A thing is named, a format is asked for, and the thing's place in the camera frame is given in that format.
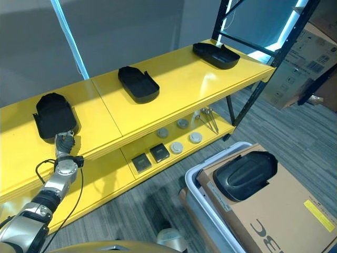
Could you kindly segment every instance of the shelving unit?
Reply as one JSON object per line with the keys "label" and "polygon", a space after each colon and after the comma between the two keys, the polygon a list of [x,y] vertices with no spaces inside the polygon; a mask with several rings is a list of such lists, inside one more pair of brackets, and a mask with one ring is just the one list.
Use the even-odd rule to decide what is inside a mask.
{"label": "shelving unit", "polygon": [[[147,104],[133,102],[117,78],[118,70],[53,91],[66,97],[81,125],[72,155],[96,160],[258,80],[270,78],[274,68],[238,53],[241,59],[230,70],[207,64],[194,55],[192,46],[134,64],[147,70],[161,87],[159,96]],[[39,186],[36,165],[55,156],[54,145],[39,137],[32,116],[41,96],[1,109],[0,203]],[[13,171],[20,176],[13,177]],[[51,165],[40,168],[44,178],[52,172]]]}
{"label": "shelving unit", "polygon": [[[76,146],[72,155],[83,155],[85,158],[84,192],[67,223],[216,139],[234,132],[235,127],[216,113],[214,117],[219,134],[193,116],[200,108],[256,81],[266,82],[274,72],[273,67],[234,51],[240,54],[241,59],[229,70],[219,70],[204,62],[194,55],[192,46],[134,64],[142,71],[147,70],[161,88],[159,96],[147,104],[136,104],[131,100],[117,78],[118,71],[53,91],[65,96],[73,106],[81,129],[75,137]],[[40,139],[32,116],[40,98],[41,95],[1,109],[0,220],[16,214],[24,203],[31,200],[42,186],[35,174],[35,166],[42,160],[54,157],[54,145]],[[181,130],[176,126],[176,120],[180,118],[189,121],[187,129]],[[169,129],[167,139],[156,136],[155,131],[161,127]],[[189,134],[194,131],[203,136],[199,144],[192,144],[188,140]],[[183,152],[170,152],[168,159],[156,163],[149,149],[164,143],[170,150],[173,141],[184,145]],[[138,173],[131,159],[143,152],[150,159],[152,167]],[[45,179],[52,172],[48,165],[40,169]],[[51,232],[62,223],[76,202],[80,181],[78,176],[70,193],[55,212],[49,225]]]}

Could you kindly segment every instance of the upper shelf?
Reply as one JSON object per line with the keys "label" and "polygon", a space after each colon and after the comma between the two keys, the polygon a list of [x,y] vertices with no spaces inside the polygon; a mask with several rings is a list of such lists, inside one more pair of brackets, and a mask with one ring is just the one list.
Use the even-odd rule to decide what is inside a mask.
{"label": "upper shelf", "polygon": [[[274,68],[234,51],[241,58],[229,70],[209,65],[192,52],[192,46],[134,64],[141,71],[148,71],[160,86],[159,96],[147,104],[136,104],[129,97],[117,78],[118,70],[53,91],[66,97],[81,124],[72,154],[96,159],[256,81],[270,78]],[[32,116],[41,96],[0,111],[0,202],[33,189],[39,184],[35,166],[55,157],[54,145],[40,139]],[[51,165],[42,165],[40,172],[47,177],[52,172]]]}
{"label": "upper shelf", "polygon": [[153,131],[255,81],[270,78],[274,68],[236,52],[241,58],[229,70],[206,63],[192,52],[192,46],[133,64],[142,72],[147,71],[160,86],[159,96],[146,104],[135,103],[126,93],[118,80],[118,70],[96,76],[92,81],[126,137]]}

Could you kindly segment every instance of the blue led light strip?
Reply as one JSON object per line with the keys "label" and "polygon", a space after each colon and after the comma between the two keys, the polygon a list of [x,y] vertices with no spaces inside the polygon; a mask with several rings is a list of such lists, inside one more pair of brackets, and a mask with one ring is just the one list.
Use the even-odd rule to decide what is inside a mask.
{"label": "blue led light strip", "polygon": [[73,53],[74,59],[76,61],[76,64],[83,76],[83,79],[89,79],[89,75],[86,71],[86,68],[84,66],[84,63],[82,61],[81,55],[77,49],[75,40],[73,38],[72,32],[70,31],[70,28],[68,26],[67,20],[65,19],[65,16],[63,14],[63,10],[61,8],[61,5],[58,0],[51,0],[51,3],[53,5],[54,11],[56,13],[57,19],[60,23],[60,26],[62,28],[62,31],[68,41],[69,47]]}

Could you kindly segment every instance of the yellow label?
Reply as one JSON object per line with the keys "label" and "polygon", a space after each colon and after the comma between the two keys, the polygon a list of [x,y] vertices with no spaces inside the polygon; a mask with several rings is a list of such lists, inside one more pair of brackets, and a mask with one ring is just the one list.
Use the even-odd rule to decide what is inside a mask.
{"label": "yellow label", "polygon": [[304,205],[329,232],[335,228],[327,217],[322,214],[322,212],[309,199],[304,203]]}

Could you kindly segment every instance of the lower shelf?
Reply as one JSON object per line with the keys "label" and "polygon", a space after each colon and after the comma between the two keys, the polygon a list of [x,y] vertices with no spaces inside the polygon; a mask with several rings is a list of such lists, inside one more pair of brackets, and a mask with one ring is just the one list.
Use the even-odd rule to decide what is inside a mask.
{"label": "lower shelf", "polygon": [[[219,128],[219,134],[210,130],[209,126],[203,124],[200,120],[196,120],[193,117],[193,114],[190,114],[185,117],[190,123],[187,129],[179,129],[175,122],[166,126],[169,131],[169,136],[166,139],[160,139],[156,136],[156,133],[153,132],[121,149],[112,151],[97,160],[85,161],[83,167],[84,188],[82,197],[66,224],[89,213],[131,187],[136,186],[149,177],[178,162],[187,155],[210,144],[216,139],[221,138],[225,134],[233,133],[234,127],[232,125],[215,113],[214,117]],[[198,132],[203,136],[201,143],[193,144],[189,141],[189,135],[192,132]],[[169,158],[160,163],[156,163],[150,154],[150,148],[163,143],[166,148],[170,150],[170,144],[174,141],[183,144],[183,152],[180,154],[173,154],[170,151]],[[144,152],[149,158],[152,167],[142,173],[138,173],[131,159]],[[53,220],[49,225],[51,232],[54,232],[60,226],[73,209],[80,193],[80,187],[81,175],[79,172],[76,181],[71,186],[69,194],[54,213]],[[30,200],[37,194],[38,190],[39,188],[36,188],[22,193],[22,195],[1,204],[0,221],[3,221],[8,216],[17,214],[24,204],[30,202]]]}
{"label": "lower shelf", "polygon": [[[190,155],[196,150],[204,147],[205,145],[210,144],[214,140],[219,139],[220,137],[224,136],[227,133],[233,133],[234,131],[234,127],[232,125],[226,122],[218,114],[213,113],[214,120],[219,129],[219,134],[216,134],[214,131],[211,130],[209,122],[206,121],[205,117],[203,117],[202,114],[201,114],[202,120],[196,119],[195,118],[196,115],[197,114],[189,114],[186,117],[184,117],[184,119],[186,119],[189,122],[189,125],[186,129],[179,128],[176,122],[167,125],[166,128],[168,130],[168,137],[165,139],[159,138],[156,135],[156,132],[152,132],[142,138],[139,138],[136,141],[133,141],[121,147],[121,150],[127,160],[127,163],[131,168],[132,173],[136,179],[152,176],[153,174],[158,173],[159,171],[167,168],[168,166],[178,162],[179,160]],[[194,144],[189,140],[189,136],[193,132],[198,132],[202,135],[202,141],[200,143]],[[183,151],[180,154],[174,154],[171,151],[170,145],[173,142],[180,142],[183,145]],[[160,143],[165,145],[166,149],[170,153],[170,157],[157,163],[152,154],[150,153],[150,148]],[[144,170],[141,173],[138,173],[135,165],[132,162],[132,159],[142,153],[146,154],[152,166],[151,168]]]}

